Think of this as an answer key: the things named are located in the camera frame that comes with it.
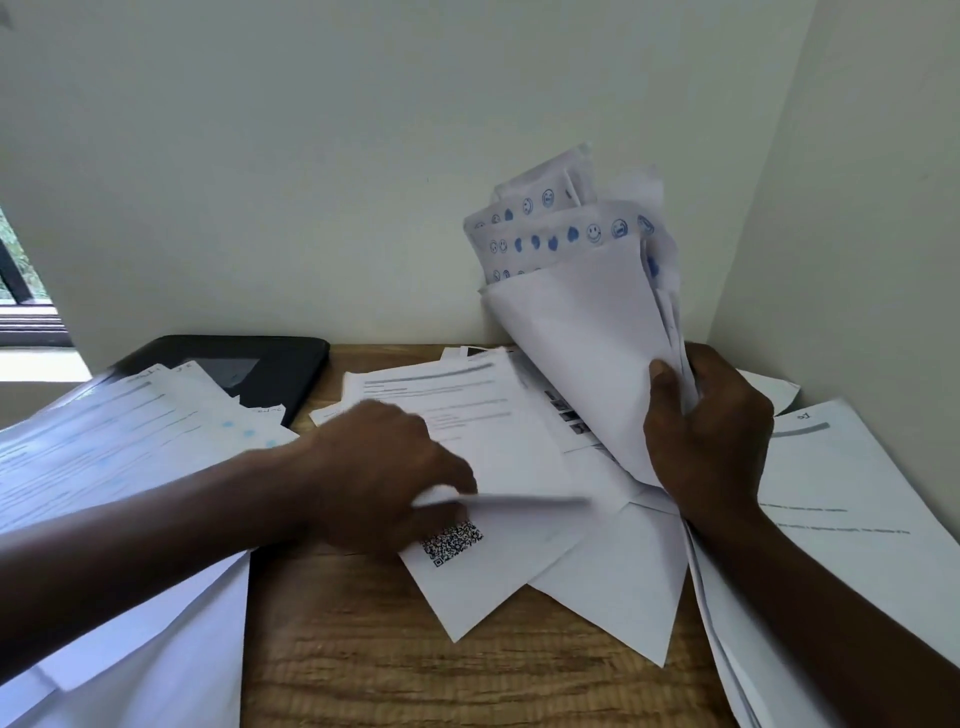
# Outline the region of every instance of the forearm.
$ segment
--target forearm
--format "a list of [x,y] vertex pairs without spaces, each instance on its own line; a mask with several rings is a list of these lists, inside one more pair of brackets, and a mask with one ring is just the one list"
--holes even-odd
[[960,670],[807,556],[759,508],[698,531],[850,725],[955,724]]
[[268,451],[0,536],[0,683],[231,554],[291,529]]

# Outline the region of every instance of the hand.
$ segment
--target hand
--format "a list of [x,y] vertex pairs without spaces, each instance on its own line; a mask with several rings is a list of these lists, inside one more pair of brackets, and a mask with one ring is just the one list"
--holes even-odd
[[687,344],[686,353],[703,398],[684,416],[677,374],[653,361],[643,432],[663,488],[695,528],[710,530],[758,513],[774,409],[713,347]]
[[334,546],[403,550],[466,518],[458,503],[413,508],[417,495],[440,484],[477,490],[467,461],[431,440],[422,418],[374,400],[268,452],[293,484],[298,518]]

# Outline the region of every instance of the blue smiley face drawing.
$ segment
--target blue smiley face drawing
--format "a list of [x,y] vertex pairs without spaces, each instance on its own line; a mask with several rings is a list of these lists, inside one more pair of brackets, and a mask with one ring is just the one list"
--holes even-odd
[[647,234],[647,235],[654,234],[654,230],[656,229],[654,228],[654,224],[649,220],[647,220],[643,215],[638,215],[636,217],[636,223],[639,225],[640,229],[644,232],[644,234]]

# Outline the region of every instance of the qr code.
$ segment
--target qr code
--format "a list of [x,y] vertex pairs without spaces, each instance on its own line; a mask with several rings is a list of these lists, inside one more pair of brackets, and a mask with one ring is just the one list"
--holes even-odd
[[421,541],[423,550],[430,557],[435,567],[443,566],[446,562],[463,553],[470,546],[476,544],[483,538],[480,529],[473,523],[467,521],[456,523],[449,528],[445,528],[436,536]]

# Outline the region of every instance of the wooden tabletop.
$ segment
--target wooden tabletop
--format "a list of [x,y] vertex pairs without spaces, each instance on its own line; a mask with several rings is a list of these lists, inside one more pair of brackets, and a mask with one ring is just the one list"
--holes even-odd
[[[340,399],[344,372],[442,346],[335,346],[294,422]],[[689,578],[666,668],[523,587],[454,644],[399,559],[322,545],[253,554],[241,725],[734,726]]]

